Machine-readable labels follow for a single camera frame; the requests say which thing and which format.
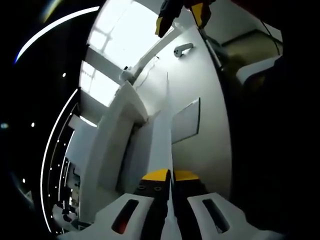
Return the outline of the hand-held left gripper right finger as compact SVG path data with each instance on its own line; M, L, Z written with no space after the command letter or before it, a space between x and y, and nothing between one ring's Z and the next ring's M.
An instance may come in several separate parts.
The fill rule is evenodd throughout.
M217 193L209 193L191 171L173 172L175 240L253 240L255 227L242 210Z

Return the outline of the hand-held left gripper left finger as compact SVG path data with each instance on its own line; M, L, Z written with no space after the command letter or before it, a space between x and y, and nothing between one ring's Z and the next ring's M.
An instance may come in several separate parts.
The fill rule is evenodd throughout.
M124 194L101 210L89 228L91 240L169 240L168 201L171 171L142 177L133 194Z

